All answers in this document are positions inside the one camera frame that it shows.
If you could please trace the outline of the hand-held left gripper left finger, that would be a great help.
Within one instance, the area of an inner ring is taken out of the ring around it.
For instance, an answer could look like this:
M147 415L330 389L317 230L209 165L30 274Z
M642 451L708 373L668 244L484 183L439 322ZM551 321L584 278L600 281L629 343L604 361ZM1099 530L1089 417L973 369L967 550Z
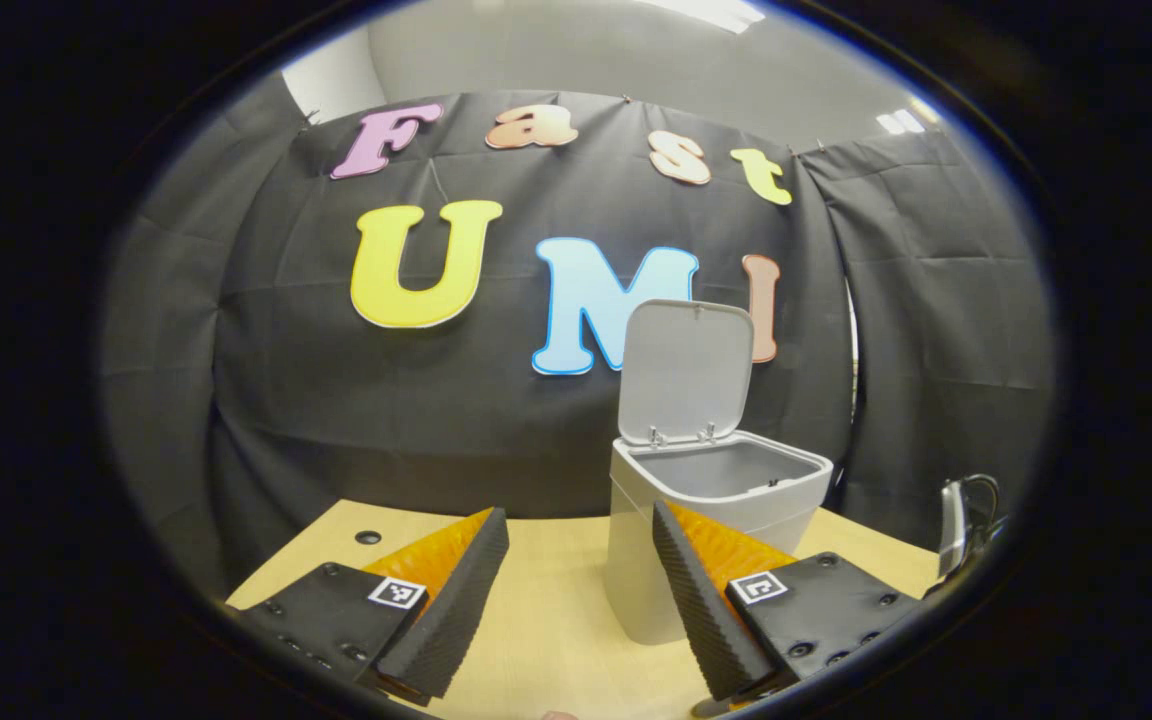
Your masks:
M444 697L509 550L507 516L333 507L227 597L262 650L329 688Z

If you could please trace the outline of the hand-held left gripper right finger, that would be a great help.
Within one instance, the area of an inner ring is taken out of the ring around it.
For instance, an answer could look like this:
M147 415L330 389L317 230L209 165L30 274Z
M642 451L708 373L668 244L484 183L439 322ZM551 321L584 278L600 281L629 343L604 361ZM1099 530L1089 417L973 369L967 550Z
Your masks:
M652 541L710 697L755 702L892 632L919 598L835 552L791 558L669 501Z

